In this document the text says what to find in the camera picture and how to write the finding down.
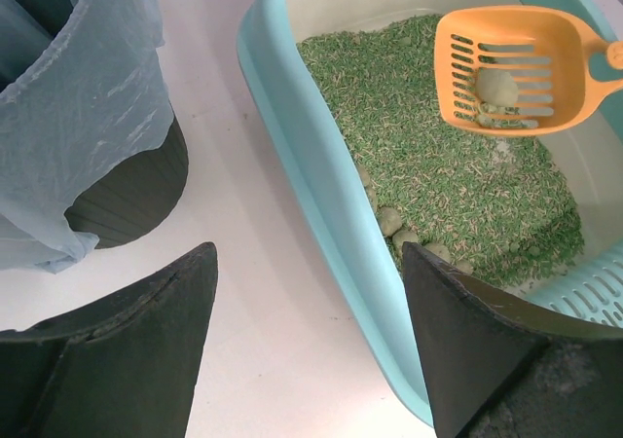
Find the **orange litter scoop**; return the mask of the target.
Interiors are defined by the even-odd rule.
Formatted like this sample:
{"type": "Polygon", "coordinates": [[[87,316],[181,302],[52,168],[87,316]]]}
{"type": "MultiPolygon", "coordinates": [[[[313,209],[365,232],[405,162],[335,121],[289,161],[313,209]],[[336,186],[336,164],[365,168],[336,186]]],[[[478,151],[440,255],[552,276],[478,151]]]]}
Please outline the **orange litter scoop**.
{"type": "Polygon", "coordinates": [[[575,127],[622,89],[620,80],[593,77],[597,54],[621,69],[621,42],[563,11],[502,5],[449,12],[434,42],[441,117],[456,128],[510,137],[575,127]]]}

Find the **grey-green litter clump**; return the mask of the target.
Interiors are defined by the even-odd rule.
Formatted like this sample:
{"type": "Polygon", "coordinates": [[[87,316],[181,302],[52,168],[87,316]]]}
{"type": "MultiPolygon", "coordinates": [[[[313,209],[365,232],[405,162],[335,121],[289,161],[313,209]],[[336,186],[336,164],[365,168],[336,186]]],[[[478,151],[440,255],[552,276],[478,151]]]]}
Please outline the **grey-green litter clump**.
{"type": "Polygon", "coordinates": [[[498,107],[513,107],[520,93],[513,76],[497,68],[478,70],[475,91],[482,101],[498,107]]]}

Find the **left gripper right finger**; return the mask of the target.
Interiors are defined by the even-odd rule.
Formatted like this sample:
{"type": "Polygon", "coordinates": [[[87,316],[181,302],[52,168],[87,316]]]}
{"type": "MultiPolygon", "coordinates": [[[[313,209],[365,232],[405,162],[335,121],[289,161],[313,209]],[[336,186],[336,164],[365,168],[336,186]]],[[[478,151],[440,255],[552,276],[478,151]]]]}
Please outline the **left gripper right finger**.
{"type": "Polygon", "coordinates": [[[618,437],[622,332],[542,308],[421,245],[403,283],[440,437],[618,437]]]}

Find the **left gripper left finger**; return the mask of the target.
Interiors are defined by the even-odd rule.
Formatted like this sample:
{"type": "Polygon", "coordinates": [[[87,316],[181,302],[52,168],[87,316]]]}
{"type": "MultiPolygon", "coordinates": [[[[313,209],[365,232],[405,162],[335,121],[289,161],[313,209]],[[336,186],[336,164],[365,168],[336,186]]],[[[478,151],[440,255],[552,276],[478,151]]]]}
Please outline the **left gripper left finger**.
{"type": "Polygon", "coordinates": [[[204,242],[81,308],[1,335],[5,437],[182,437],[218,281],[204,242]]]}

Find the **teal litter box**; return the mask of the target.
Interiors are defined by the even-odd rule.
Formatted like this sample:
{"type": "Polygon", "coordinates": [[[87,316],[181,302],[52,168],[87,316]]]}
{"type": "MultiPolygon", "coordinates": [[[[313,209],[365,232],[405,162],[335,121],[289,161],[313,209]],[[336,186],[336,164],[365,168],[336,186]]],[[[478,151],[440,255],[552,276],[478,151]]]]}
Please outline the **teal litter box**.
{"type": "MultiPolygon", "coordinates": [[[[345,141],[296,44],[315,34],[370,29],[422,13],[480,5],[548,6],[602,37],[622,8],[598,0],[255,0],[238,32],[238,60],[321,252],[399,400],[431,422],[401,277],[385,246],[345,141]]],[[[536,304],[588,321],[622,323],[622,97],[545,144],[570,181],[595,250],[573,273],[530,294],[536,304]]]]}

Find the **green cat litter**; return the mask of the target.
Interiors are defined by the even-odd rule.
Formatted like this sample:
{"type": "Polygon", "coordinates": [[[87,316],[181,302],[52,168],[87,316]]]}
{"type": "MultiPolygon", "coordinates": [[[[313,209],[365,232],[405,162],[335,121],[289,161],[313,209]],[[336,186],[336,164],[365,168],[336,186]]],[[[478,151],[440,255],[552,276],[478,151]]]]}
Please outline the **green cat litter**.
{"type": "Polygon", "coordinates": [[[433,75],[439,18],[303,40],[299,53],[379,206],[421,244],[499,287],[562,274],[584,248],[567,180],[537,139],[445,124],[433,75]]]}

